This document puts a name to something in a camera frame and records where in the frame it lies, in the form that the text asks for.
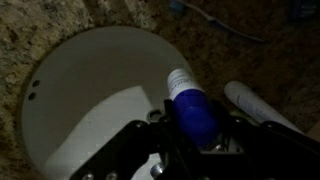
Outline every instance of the blue cap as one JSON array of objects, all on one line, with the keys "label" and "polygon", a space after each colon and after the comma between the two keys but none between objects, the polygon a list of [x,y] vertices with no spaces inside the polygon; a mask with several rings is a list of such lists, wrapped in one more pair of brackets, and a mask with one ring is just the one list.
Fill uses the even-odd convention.
[{"label": "blue cap", "polygon": [[197,147],[212,143],[219,135],[219,121],[212,114],[212,106],[204,92],[190,89],[173,100],[179,128]]}]

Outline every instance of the bottle label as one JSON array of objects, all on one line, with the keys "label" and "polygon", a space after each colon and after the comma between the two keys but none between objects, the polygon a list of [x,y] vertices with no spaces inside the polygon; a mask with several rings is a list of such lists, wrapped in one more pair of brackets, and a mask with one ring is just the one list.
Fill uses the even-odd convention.
[{"label": "bottle label", "polygon": [[203,91],[199,84],[184,69],[176,69],[170,73],[168,88],[171,100],[174,100],[179,93],[185,90],[197,89]]}]

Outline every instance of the undermount sink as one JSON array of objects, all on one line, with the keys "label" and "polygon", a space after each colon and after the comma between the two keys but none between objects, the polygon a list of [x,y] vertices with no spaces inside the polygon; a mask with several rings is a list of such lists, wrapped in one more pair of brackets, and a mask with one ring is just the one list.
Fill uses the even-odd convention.
[{"label": "undermount sink", "polygon": [[[55,49],[35,72],[21,111],[25,147],[48,179],[69,179],[125,124],[163,109],[166,79],[190,70],[161,37],[129,27],[79,34]],[[151,180],[152,155],[135,178]]]}]

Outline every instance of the white tube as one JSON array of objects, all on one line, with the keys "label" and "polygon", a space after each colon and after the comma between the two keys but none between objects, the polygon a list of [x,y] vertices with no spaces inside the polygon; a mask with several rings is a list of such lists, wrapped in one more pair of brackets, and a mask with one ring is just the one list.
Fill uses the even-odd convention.
[{"label": "white tube", "polygon": [[301,132],[295,125],[273,109],[268,103],[262,100],[248,86],[238,81],[229,82],[224,88],[225,95],[233,104],[238,106],[253,119],[262,123],[275,121],[294,131]]}]

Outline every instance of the granite countertop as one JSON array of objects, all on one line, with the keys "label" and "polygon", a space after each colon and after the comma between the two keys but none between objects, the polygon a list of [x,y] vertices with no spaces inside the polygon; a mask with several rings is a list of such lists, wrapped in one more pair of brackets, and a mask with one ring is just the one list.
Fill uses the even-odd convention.
[{"label": "granite countertop", "polygon": [[[308,84],[300,78],[319,77],[312,73],[319,66],[310,70],[310,64],[320,57],[319,24],[288,24],[287,1],[192,2],[268,43],[239,40],[212,28],[193,11],[180,17],[168,10],[166,0],[0,0],[0,179],[42,179],[28,164],[19,138],[15,118],[19,102],[30,75],[46,55],[66,39],[95,27],[124,25],[159,34],[185,56],[211,98],[233,108],[222,90],[236,79],[295,118],[292,110],[299,109],[296,102],[300,101],[295,96],[291,103],[292,96],[298,93],[304,98],[308,89],[320,87],[319,78]],[[320,111],[316,110],[317,116],[294,122],[307,131],[317,122]]]}]

